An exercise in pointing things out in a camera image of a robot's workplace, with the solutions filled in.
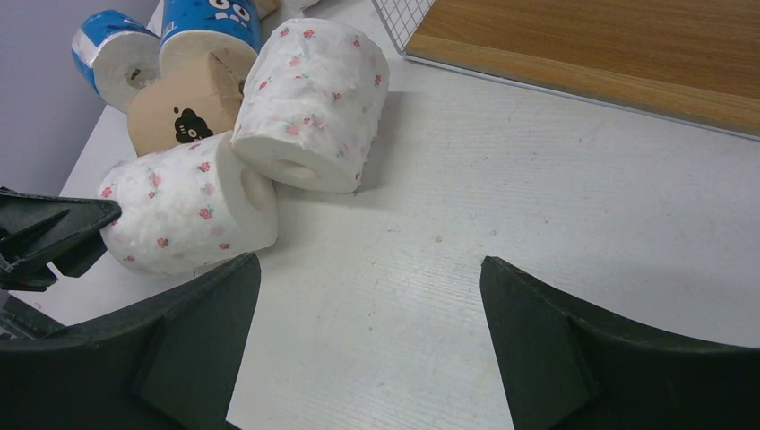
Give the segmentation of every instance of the white tabletop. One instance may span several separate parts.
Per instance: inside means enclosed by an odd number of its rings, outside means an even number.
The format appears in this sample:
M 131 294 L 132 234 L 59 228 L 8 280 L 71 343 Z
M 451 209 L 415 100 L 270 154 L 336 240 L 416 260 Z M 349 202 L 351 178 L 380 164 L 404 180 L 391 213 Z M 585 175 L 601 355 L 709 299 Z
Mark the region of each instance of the white tabletop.
M 406 62 L 369 0 L 309 14 L 376 40 L 392 93 L 358 195 L 277 188 L 232 423 L 511 428 L 486 255 L 639 322 L 760 347 L 760 143 Z M 133 157 L 108 107 L 63 195 L 92 197 Z M 16 295 L 72 324 L 189 278 L 139 277 L 107 254 Z

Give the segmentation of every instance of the wooden board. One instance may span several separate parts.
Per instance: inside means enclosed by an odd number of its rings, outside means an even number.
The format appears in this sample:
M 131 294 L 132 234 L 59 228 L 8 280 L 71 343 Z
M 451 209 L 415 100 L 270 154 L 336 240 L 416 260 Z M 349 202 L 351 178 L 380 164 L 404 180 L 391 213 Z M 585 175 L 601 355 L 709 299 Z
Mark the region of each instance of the wooden board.
M 436 0 L 407 53 L 760 135 L 760 0 Z

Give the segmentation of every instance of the gray wall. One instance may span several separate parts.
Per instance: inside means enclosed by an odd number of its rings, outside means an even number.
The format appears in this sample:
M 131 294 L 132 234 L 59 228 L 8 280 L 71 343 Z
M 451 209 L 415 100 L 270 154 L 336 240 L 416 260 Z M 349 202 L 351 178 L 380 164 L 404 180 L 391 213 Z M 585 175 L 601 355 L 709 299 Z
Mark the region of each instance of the gray wall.
M 157 4 L 0 0 L 0 185 L 58 195 L 105 106 L 74 68 L 74 32 L 103 9 L 147 24 Z

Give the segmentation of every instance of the wire rack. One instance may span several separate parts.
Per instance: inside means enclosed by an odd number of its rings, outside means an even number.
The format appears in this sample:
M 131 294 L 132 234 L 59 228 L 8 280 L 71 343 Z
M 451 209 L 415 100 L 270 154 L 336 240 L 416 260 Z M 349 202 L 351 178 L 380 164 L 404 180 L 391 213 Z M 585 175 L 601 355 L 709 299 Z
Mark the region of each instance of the wire rack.
M 372 0 L 393 45 L 399 54 L 406 54 L 411 35 L 422 23 L 436 0 Z

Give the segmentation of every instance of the white toilet paper roll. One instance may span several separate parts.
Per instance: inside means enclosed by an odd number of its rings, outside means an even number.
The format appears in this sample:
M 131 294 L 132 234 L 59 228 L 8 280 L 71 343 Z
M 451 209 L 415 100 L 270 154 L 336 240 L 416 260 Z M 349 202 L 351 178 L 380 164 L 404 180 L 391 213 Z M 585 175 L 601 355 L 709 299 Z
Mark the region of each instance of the white toilet paper roll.
M 243 80 L 262 47 L 261 23 L 249 0 L 165 0 L 161 74 L 219 49 L 232 54 L 231 72 Z
M 95 13 L 77 30 L 72 55 L 109 105 L 126 112 L 137 92 L 159 79 L 158 36 L 121 12 Z
M 171 276 L 271 246 L 272 182 L 232 152 L 231 133 L 111 169 L 99 196 L 122 216 L 100 234 L 126 268 Z
M 233 150 L 276 181 L 350 193 L 377 134 L 388 75 L 383 52 L 360 31 L 286 21 L 248 75 Z

